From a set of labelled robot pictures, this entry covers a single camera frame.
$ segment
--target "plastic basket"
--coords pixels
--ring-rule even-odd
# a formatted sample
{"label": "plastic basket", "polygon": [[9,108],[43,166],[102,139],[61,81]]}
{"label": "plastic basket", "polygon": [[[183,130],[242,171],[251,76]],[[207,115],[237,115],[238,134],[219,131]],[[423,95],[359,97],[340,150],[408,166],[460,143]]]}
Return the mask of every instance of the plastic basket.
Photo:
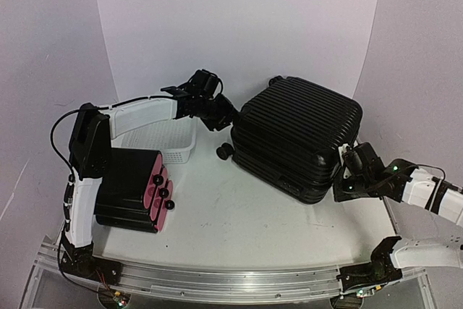
{"label": "plastic basket", "polygon": [[188,117],[149,124],[126,133],[122,147],[159,150],[163,163],[185,163],[196,145],[196,124]]}

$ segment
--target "scratch on wall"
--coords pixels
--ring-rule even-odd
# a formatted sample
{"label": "scratch on wall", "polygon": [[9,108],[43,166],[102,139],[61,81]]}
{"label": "scratch on wall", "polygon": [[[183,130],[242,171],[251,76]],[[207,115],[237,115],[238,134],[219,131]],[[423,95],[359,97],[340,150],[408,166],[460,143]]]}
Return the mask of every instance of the scratch on wall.
{"label": "scratch on wall", "polygon": [[9,207],[9,205],[12,203],[13,201],[13,198],[14,198],[14,193],[16,192],[16,188],[18,186],[18,184],[20,183],[20,180],[21,180],[21,177],[22,175],[24,174],[24,170],[26,169],[26,166],[29,164],[29,161],[30,161],[30,158],[27,160],[26,164],[23,166],[21,172],[20,172],[20,175],[17,177],[17,180],[16,180],[16,184],[14,184],[14,188],[13,188],[13,192],[12,192],[12,195],[9,196],[9,199],[7,201],[7,204],[5,205],[3,211],[1,212],[1,215],[0,215],[0,221],[1,219],[3,218],[4,214],[7,212],[7,209]]}

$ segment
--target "white backdrop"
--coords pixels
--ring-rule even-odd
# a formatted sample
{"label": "white backdrop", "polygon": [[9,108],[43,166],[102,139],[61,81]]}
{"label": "white backdrop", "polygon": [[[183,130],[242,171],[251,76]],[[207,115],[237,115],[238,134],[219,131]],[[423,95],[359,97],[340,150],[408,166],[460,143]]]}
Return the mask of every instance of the white backdrop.
{"label": "white backdrop", "polygon": [[215,72],[239,106],[274,75],[353,96],[377,0],[98,0],[119,99]]}

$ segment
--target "white basket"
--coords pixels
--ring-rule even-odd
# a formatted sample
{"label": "white basket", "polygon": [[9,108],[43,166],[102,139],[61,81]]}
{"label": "white basket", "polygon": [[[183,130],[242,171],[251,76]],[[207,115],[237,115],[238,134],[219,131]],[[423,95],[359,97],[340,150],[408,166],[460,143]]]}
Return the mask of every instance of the white basket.
{"label": "white basket", "polygon": [[126,133],[122,147],[158,150],[164,164],[185,163],[196,145],[196,124],[189,117],[149,124]]}

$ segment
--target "ribbed suitcase shell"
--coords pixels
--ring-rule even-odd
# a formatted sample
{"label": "ribbed suitcase shell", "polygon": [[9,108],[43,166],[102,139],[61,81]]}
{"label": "ribbed suitcase shell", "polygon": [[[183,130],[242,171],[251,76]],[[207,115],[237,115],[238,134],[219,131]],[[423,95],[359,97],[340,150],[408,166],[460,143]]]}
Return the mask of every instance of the ribbed suitcase shell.
{"label": "ribbed suitcase shell", "polygon": [[298,77],[277,80],[248,101],[231,129],[233,160],[296,199],[323,199],[339,168],[338,147],[353,144],[362,108]]}

